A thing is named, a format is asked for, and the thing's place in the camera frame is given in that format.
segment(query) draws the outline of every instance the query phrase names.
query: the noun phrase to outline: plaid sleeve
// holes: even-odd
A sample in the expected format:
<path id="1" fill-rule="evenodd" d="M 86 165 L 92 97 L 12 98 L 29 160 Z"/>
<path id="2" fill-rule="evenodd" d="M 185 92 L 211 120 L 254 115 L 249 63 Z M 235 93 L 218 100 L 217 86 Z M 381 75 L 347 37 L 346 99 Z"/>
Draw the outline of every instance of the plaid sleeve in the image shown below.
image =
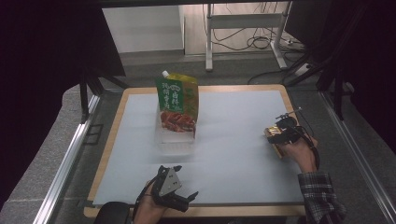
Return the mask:
<path id="1" fill-rule="evenodd" d="M 328 173 L 299 174 L 301 193 L 304 197 L 308 220 L 312 223 L 341 223 L 347 210 L 337 201 Z"/>

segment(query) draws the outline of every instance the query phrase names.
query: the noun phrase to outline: hand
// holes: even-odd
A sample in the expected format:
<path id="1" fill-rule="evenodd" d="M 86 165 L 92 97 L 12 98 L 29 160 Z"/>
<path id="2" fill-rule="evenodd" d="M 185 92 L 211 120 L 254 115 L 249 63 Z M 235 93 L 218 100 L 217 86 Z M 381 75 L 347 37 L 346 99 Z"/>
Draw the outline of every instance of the hand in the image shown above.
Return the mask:
<path id="1" fill-rule="evenodd" d="M 318 145 L 318 141 L 316 139 L 307 134 L 305 136 L 312 140 L 315 147 Z M 314 153 L 303 138 L 300 138 L 297 142 L 292 144 L 279 144 L 278 146 L 286 153 L 286 155 L 290 156 L 297 162 L 301 172 L 308 173 L 318 170 L 315 165 Z"/>
<path id="2" fill-rule="evenodd" d="M 151 189 L 152 184 L 140 200 L 136 216 L 134 217 L 134 224 L 155 224 L 161 219 L 167 209 L 167 207 L 160 206 L 154 202 L 150 195 Z"/>

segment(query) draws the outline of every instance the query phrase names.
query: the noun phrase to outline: black curtain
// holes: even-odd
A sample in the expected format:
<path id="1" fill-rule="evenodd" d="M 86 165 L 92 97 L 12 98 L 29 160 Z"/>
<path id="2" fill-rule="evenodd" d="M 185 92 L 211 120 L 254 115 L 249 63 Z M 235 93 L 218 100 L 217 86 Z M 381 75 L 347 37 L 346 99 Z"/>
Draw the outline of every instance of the black curtain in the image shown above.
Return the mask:
<path id="1" fill-rule="evenodd" d="M 2 206 L 84 68 L 112 76 L 124 71 L 99 5 L 0 1 L 0 25 Z"/>
<path id="2" fill-rule="evenodd" d="M 395 9 L 394 1 L 371 2 L 346 47 L 345 77 L 352 103 L 396 153 Z"/>

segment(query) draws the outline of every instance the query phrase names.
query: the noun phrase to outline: white tabletop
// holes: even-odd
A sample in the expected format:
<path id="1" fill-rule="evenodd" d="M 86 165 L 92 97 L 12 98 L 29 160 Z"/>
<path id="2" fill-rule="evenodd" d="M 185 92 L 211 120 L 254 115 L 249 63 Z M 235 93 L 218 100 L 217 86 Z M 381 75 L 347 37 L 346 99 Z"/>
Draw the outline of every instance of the white tabletop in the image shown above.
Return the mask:
<path id="1" fill-rule="evenodd" d="M 200 92 L 193 152 L 164 155 L 154 140 L 158 97 L 131 94 L 93 204 L 134 203 L 161 165 L 182 165 L 176 194 L 192 204 L 301 203 L 298 166 L 280 160 L 263 130 L 286 113 L 279 91 Z"/>

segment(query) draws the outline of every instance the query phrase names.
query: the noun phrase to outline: cable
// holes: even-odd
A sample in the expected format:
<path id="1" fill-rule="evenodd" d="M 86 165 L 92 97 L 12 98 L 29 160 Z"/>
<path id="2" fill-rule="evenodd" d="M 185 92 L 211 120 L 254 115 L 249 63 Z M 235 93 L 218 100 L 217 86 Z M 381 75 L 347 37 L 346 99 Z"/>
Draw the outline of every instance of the cable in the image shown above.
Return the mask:
<path id="1" fill-rule="evenodd" d="M 204 9 L 204 5 L 202 5 L 202 12 L 203 12 L 203 19 L 204 19 L 205 34 L 207 35 L 207 30 L 206 30 L 206 25 L 205 25 L 205 24 L 206 24 L 206 21 L 205 21 L 205 9 Z M 215 39 L 216 39 L 217 41 L 221 42 L 221 41 L 223 41 L 223 40 L 226 40 L 226 39 L 228 39 L 228 38 L 230 38 L 230 37 L 232 37 L 232 36 L 234 36 L 234 35 L 236 35 L 236 34 L 242 32 L 243 30 L 246 30 L 246 28 L 240 29 L 240 30 L 238 30 L 237 32 L 235 32 L 235 33 L 233 33 L 233 34 L 231 34 L 231 35 L 228 35 L 228 36 L 226 36 L 226 37 L 224 37 L 224 38 L 222 38 L 222 39 L 218 39 L 218 38 L 216 37 L 216 32 L 215 32 L 215 30 L 213 30 L 213 35 L 214 35 L 214 37 L 215 37 Z M 268 38 L 268 37 L 265 37 L 265 36 L 255 36 L 255 34 L 257 33 L 257 30 L 258 30 L 258 28 L 256 28 L 256 30 L 255 30 L 255 32 L 254 32 L 254 34 L 253 34 L 253 37 L 251 37 L 251 38 L 249 38 L 249 39 L 247 40 L 247 46 L 246 46 L 245 48 L 235 49 L 235 48 L 231 48 L 231 47 L 229 47 L 229 46 L 227 46 L 227 45 L 221 44 L 221 43 L 219 43 L 219 42 L 211 41 L 211 43 L 212 43 L 212 44 L 215 44 L 215 45 L 222 46 L 222 47 L 227 48 L 227 49 L 235 50 L 235 51 L 244 50 L 244 49 L 249 49 L 249 48 L 254 48 L 254 49 L 266 49 L 266 48 L 268 48 L 268 47 L 269 47 L 269 44 L 270 44 L 270 42 L 271 42 L 271 39 Z M 256 45 L 256 42 L 258 42 L 258 41 L 260 41 L 260 42 L 265 41 L 265 42 L 267 42 L 267 45 L 265 45 L 264 47 L 259 47 L 259 46 Z"/>
<path id="2" fill-rule="evenodd" d="M 261 77 L 261 76 L 264 76 L 264 75 L 267 75 L 267 74 L 280 73 L 280 72 L 283 72 L 283 71 L 282 71 L 282 70 L 277 70 L 277 71 L 271 71 L 271 72 L 260 73 L 260 74 L 258 74 L 258 75 L 255 75 L 255 76 L 251 77 L 251 78 L 247 81 L 247 84 L 250 85 L 251 80 L 253 80 L 253 79 L 256 78 L 256 77 Z"/>

